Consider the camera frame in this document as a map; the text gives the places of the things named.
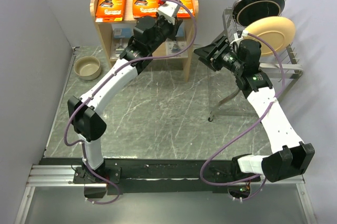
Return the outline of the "blue razor blister pack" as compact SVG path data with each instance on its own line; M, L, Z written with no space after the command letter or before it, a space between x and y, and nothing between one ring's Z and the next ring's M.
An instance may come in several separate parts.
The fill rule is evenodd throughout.
M129 39L133 36L133 27L128 24L113 25L111 42L111 60L117 60L121 52L128 46Z
M165 49L167 55L173 55L179 53L187 46L184 28L180 27L177 34L176 40L167 39L165 42Z

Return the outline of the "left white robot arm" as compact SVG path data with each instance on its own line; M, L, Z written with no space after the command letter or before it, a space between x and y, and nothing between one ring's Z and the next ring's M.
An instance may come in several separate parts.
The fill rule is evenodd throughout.
M63 140L68 147L81 145L82 166L91 182L100 182L105 176L101 137L107 124L101 113L119 91L156 59L153 53L164 42L176 39L182 23L177 17L164 15L138 19L133 35L110 71L81 97L72 96L67 101L69 119Z

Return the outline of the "wooden two-tier shelf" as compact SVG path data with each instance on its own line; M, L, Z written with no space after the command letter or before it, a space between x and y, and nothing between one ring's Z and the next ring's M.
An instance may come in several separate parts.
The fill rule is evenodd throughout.
M198 0L91 0L90 12L109 67L119 58L180 58L189 79Z

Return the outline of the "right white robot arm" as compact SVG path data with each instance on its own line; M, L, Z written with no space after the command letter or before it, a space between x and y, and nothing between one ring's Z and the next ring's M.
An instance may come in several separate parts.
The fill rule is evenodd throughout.
M226 68L235 76L239 91L259 117L254 125L263 125L270 142L272 153L269 156L245 154L234 157L231 177L242 181L249 174L253 177L263 175L268 181L276 182L302 175L313 159L314 147L304 143L295 132L278 101L280 93L260 69L261 47L271 48L271 45L251 33L246 37L235 46L222 35L194 51L199 61L212 71Z

